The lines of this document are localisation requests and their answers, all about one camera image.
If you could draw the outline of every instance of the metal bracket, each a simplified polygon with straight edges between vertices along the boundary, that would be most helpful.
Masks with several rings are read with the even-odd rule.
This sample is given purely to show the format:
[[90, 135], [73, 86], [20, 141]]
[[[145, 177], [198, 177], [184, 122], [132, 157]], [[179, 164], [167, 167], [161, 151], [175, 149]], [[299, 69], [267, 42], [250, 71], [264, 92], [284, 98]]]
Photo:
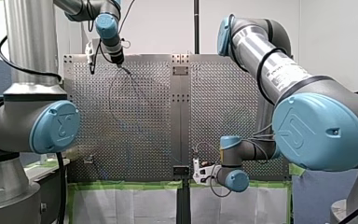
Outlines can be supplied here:
[[188, 76], [188, 66], [174, 66], [172, 74], [174, 76]]
[[190, 175], [190, 167], [187, 165], [174, 165], [173, 166], [173, 175], [189, 176]]

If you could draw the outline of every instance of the metal frame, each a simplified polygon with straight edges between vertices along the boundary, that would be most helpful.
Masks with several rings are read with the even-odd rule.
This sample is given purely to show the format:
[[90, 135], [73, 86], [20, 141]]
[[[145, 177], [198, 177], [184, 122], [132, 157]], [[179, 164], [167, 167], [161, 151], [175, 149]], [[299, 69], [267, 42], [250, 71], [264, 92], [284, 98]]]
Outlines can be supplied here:
[[[65, 89], [68, 92], [69, 99], [74, 98], [73, 90], [76, 88], [74, 86], [74, 63], [85, 63], [86, 56], [85, 55], [65, 55], [64, 56], [64, 72], [65, 72]], [[98, 64], [100, 66], [106, 65], [107, 62], [103, 59], [102, 55], [98, 56]], [[190, 165], [191, 166], [191, 136], [194, 134], [202, 134], [202, 133], [191, 133], [193, 128], [191, 128], [192, 124], [192, 103], [193, 96], [192, 92], [196, 92], [197, 89], [191, 90], [192, 85], [192, 77], [198, 75], [198, 70], [200, 70], [203, 66], [224, 66], [224, 71], [227, 70], [228, 73], [232, 73], [232, 77], [236, 78], [233, 82], [248, 82], [253, 81], [253, 78], [249, 74], [244, 74], [240, 69], [236, 68], [236, 65], [229, 58], [222, 58], [216, 55], [188, 55], [188, 54], [173, 54], [173, 55], [131, 55], [126, 57], [126, 63], [136, 63], [136, 62], [166, 62], [167, 65], [171, 69], [171, 73], [169, 76], [169, 101], [170, 101], [170, 126], [171, 126], [171, 164], [167, 164], [167, 169], [170, 168], [172, 172], [173, 165]], [[99, 67], [97, 64], [96, 73], [94, 76], [100, 76], [102, 67]], [[219, 78], [219, 74], [214, 74], [210, 79]], [[222, 85], [236, 85], [235, 88], [238, 88], [239, 83], [233, 84], [227, 80], [227, 83], [223, 83]], [[246, 87], [243, 89], [244, 91], [252, 91], [255, 96], [255, 101], [252, 104], [257, 103], [256, 95], [257, 89], [256, 86], [252, 87], [252, 83], [245, 83]], [[230, 86], [227, 86], [227, 91], [231, 91]], [[252, 130], [254, 127], [246, 127], [248, 121], [239, 121], [238, 125], [242, 125], [243, 128], [247, 128]], [[213, 138], [213, 142], [216, 144], [216, 149], [218, 148], [218, 136], [216, 139]], [[206, 159], [212, 160], [216, 157], [216, 153], [214, 151], [205, 151], [203, 154], [206, 156]], [[253, 173], [255, 170], [259, 169], [267, 169], [266, 175], [258, 175], [258, 173]], [[244, 163], [244, 169], [249, 172], [249, 175], [252, 179], [255, 180], [267, 180], [267, 181], [282, 181], [289, 180], [290, 175], [288, 173], [288, 162], [285, 159], [277, 159], [275, 161], [270, 161], [267, 165], [260, 165], [254, 161], [247, 161]], [[170, 180], [171, 178], [135, 178], [131, 179], [132, 181], [161, 181], [161, 180]]]

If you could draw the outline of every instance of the metal post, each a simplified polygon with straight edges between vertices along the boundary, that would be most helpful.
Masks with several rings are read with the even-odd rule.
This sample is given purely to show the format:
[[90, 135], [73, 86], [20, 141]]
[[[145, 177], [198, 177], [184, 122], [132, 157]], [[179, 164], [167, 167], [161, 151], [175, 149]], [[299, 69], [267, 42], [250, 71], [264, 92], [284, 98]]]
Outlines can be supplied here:
[[[5, 0], [10, 60], [39, 72], [58, 72], [57, 35], [53, 0]], [[53, 86], [56, 77], [12, 70], [12, 82]]]
[[194, 0], [194, 37], [194, 53], [200, 54], [200, 0]]

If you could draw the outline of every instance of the gray robot arm segment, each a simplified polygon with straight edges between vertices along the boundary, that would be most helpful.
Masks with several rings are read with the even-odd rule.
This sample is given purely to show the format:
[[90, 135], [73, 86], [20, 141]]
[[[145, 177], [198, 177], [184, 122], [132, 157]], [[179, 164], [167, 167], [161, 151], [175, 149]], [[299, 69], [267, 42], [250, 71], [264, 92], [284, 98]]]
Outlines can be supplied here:
[[122, 64], [124, 53], [118, 30], [121, 7], [118, 0], [55, 0], [70, 21], [95, 21], [101, 42], [112, 63]]
[[[282, 154], [311, 170], [358, 168], [358, 94], [331, 77], [311, 75], [282, 52], [272, 53], [276, 46], [260, 22], [233, 19], [227, 32], [231, 58], [254, 77], [261, 68], [260, 84], [276, 105], [272, 127]], [[277, 34], [277, 47], [284, 47], [287, 35]]]
[[78, 126], [78, 111], [68, 101], [5, 101], [0, 106], [0, 151], [60, 152], [75, 140]]

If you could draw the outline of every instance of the end effector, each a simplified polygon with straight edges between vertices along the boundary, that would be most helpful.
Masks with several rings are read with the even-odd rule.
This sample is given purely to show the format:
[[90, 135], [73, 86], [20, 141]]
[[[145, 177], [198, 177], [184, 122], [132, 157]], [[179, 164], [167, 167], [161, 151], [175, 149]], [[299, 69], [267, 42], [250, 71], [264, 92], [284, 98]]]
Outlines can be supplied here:
[[118, 30], [118, 22], [121, 19], [120, 0], [81, 0], [78, 10], [71, 12], [68, 7], [62, 5], [62, 1], [56, 0], [56, 5], [64, 9], [66, 17], [70, 21], [94, 21], [101, 43], [104, 46], [103, 53], [108, 53], [112, 63], [124, 62], [123, 47]]
[[105, 45], [106, 53], [110, 55], [112, 63], [116, 64], [124, 62], [123, 47], [118, 33], [120, 17], [120, 4], [115, 1], [106, 1], [101, 7], [100, 15], [95, 20], [96, 29]]
[[197, 184], [210, 186], [220, 184], [234, 192], [249, 187], [249, 176], [242, 170], [243, 161], [267, 161], [278, 158], [280, 150], [273, 141], [251, 141], [239, 136], [223, 136], [220, 139], [221, 164], [200, 164], [193, 159], [193, 179]]

